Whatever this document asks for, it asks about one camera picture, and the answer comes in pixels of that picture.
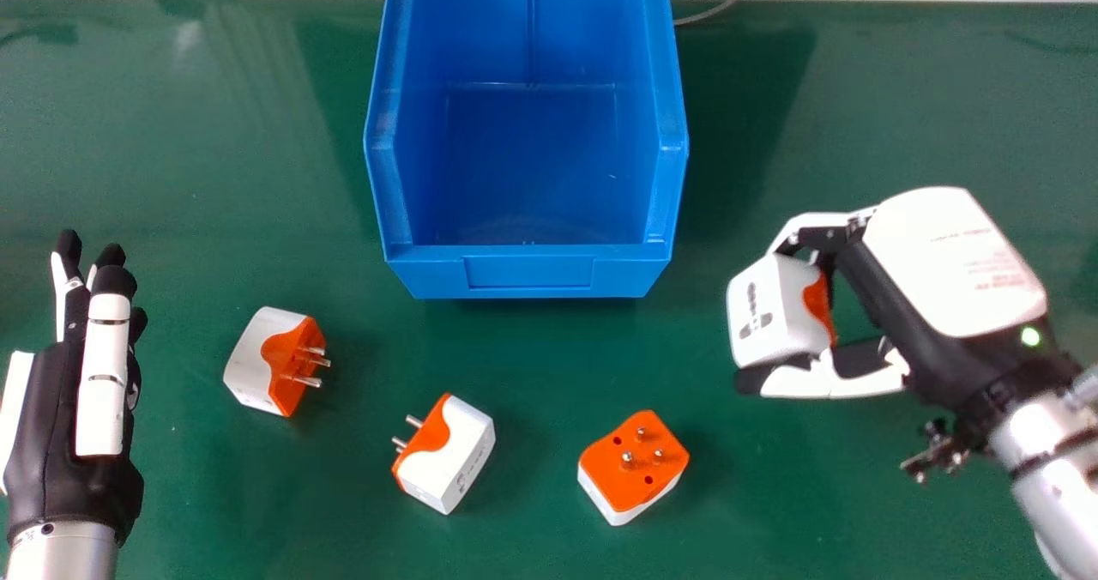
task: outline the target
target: white and orange plug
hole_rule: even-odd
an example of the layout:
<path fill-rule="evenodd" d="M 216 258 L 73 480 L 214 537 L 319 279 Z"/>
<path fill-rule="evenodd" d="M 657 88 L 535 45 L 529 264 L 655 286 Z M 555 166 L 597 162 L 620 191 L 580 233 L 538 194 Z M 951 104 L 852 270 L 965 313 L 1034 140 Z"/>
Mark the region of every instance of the white and orange plug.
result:
<path fill-rule="evenodd" d="M 578 479 L 610 526 L 621 526 L 671 492 L 690 454 L 652 411 L 641 411 L 580 456 Z"/>
<path fill-rule="evenodd" d="M 393 477 L 401 490 L 441 514 L 449 514 L 469 492 L 495 446 L 492 417 L 447 393 L 426 419 L 404 417 L 416 433 L 396 436 Z"/>
<path fill-rule="evenodd" d="M 245 406 L 289 417 L 305 388 L 321 387 L 327 343 L 316 321 L 276 308 L 256 312 L 225 366 L 225 386 Z"/>

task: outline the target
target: blue storage container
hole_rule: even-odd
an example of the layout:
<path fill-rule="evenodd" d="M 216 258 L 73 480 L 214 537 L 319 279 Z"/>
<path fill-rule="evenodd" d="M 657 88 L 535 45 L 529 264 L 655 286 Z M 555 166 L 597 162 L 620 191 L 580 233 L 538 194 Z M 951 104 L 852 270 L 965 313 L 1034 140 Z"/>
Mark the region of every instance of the blue storage container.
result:
<path fill-rule="evenodd" d="M 643 295 L 686 168 L 670 0 L 388 0 L 363 143 L 416 298 Z"/>

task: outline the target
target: robotic hand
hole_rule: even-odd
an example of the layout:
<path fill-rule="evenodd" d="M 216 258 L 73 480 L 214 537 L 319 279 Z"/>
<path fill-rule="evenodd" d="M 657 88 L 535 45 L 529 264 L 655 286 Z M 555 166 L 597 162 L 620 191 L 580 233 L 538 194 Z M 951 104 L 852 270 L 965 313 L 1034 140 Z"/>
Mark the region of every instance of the robotic hand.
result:
<path fill-rule="evenodd" d="M 807 260 L 797 258 L 807 250 Z M 883 336 L 839 346 L 839 271 Z M 953 413 L 900 465 L 995 458 L 1064 580 L 1098 579 L 1098 368 L 1056 346 L 1044 287 L 967 190 L 926 188 L 852 213 L 805 213 L 728 286 L 741 393 L 859 398 L 907 390 Z"/>
<path fill-rule="evenodd" d="M 145 482 L 130 461 L 145 311 L 108 246 L 88 271 L 65 231 L 51 255 L 57 343 L 13 353 L 0 403 L 2 490 L 10 500 L 8 580 L 107 580 L 141 514 Z"/>

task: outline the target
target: green table surface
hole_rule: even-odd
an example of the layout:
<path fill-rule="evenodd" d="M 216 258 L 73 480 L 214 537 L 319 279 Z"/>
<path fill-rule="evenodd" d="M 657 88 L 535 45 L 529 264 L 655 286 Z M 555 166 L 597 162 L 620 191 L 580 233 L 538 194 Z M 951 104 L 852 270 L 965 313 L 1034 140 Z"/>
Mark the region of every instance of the green table surface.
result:
<path fill-rule="evenodd" d="M 0 353 L 49 341 L 67 225 L 126 247 L 152 320 L 121 578 L 1051 577 L 995 466 L 897 470 L 933 409 L 737 397 L 724 288 L 793 213 L 967 186 L 1062 343 L 1098 358 L 1098 9 L 744 2 L 682 30 L 673 263 L 640 301 L 504 303 L 414 301 L 381 258 L 361 150 L 381 9 L 0 0 Z M 335 361 L 291 421 L 221 381 L 264 305 L 315 316 Z M 851 299 L 837 322 L 870 333 Z M 404 414 L 446 391 L 498 435 L 449 517 L 389 471 Z M 612 528 L 575 462 L 648 408 L 692 461 Z"/>

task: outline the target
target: black wire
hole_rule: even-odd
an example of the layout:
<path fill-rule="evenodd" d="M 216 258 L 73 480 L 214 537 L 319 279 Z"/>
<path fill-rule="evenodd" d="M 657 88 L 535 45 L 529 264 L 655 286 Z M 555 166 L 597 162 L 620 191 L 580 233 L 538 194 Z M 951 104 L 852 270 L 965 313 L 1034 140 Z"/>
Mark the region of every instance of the black wire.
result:
<path fill-rule="evenodd" d="M 707 20 L 707 18 L 716 16 L 718 13 L 721 13 L 725 10 L 731 8 L 731 5 L 736 5 L 737 2 L 740 2 L 740 0 L 725 0 L 720 4 L 714 5 L 714 8 L 705 10 L 705 12 L 694 13 L 691 14 L 691 16 L 686 18 L 679 18 L 677 20 L 675 20 L 675 26 L 682 27 L 682 25 L 691 25 L 694 24 L 694 22 L 705 21 Z"/>

